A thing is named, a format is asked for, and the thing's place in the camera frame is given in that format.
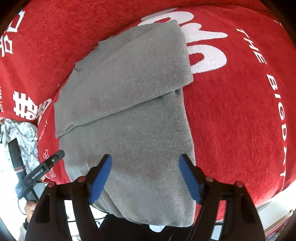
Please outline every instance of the red blanket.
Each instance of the red blanket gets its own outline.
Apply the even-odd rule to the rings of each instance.
[[[41,161],[59,149],[53,103],[75,62],[98,40],[135,19],[193,3],[156,2],[85,1],[78,15],[75,1],[63,5],[32,1],[13,21],[11,28],[17,32],[8,29],[11,32],[1,42],[5,49],[0,63],[1,114],[32,121],[42,116]],[[176,19],[187,38],[194,82],[183,88],[184,104],[197,165],[219,181],[241,180],[260,204],[296,179],[296,52],[282,26],[258,13],[266,10],[264,6],[242,2],[257,12],[234,6],[185,7],[153,21]],[[48,177],[58,183],[69,181],[63,162]]]

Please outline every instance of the gray towel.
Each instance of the gray towel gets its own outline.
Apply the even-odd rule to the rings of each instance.
[[[178,166],[182,153],[195,163],[182,92],[192,81],[176,21],[129,29],[77,63],[54,105],[56,136],[72,181],[111,154],[95,207],[137,223],[192,224]]]

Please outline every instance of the white crumpled blanket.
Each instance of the white crumpled blanket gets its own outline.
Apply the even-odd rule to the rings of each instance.
[[[34,124],[5,119],[4,124],[1,125],[1,137],[1,166],[13,168],[8,150],[8,142],[14,138],[17,138],[27,173],[30,173],[40,164],[37,151],[37,127]]]

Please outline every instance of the robotic device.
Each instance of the robotic device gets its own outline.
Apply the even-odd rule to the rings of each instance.
[[[50,171],[54,164],[63,159],[63,157],[65,156],[65,152],[62,150],[57,151],[57,153],[50,156],[38,167],[36,167],[30,174],[27,175],[16,138],[8,143],[8,149],[13,168],[19,180],[18,184],[15,187],[15,192],[18,199],[22,199],[24,197],[27,201],[30,200],[37,202],[39,199],[33,187],[38,183],[39,179],[44,174]]]
[[[194,200],[202,205],[198,220],[187,241],[209,241],[216,222],[219,202],[226,200],[226,212],[220,240],[264,241],[264,231],[257,210],[241,182],[220,183],[205,176],[188,156],[179,159],[181,173]],[[72,183],[50,182],[44,190],[28,226],[26,241],[71,240],[64,200],[72,200],[76,224],[82,241],[105,240],[89,208],[104,188],[112,167],[106,154],[99,165]]]

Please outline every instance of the black fabric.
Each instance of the black fabric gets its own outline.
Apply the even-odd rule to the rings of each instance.
[[[156,233],[147,224],[133,223],[109,214],[99,229],[105,241],[185,241],[191,228],[192,226],[186,228],[166,226],[160,233]]]
[[[23,224],[23,225],[24,225],[24,229],[25,229],[25,230],[27,230],[27,228],[28,228],[28,225],[29,225],[29,223],[28,223],[27,219],[25,220],[25,222],[24,222],[24,224]]]

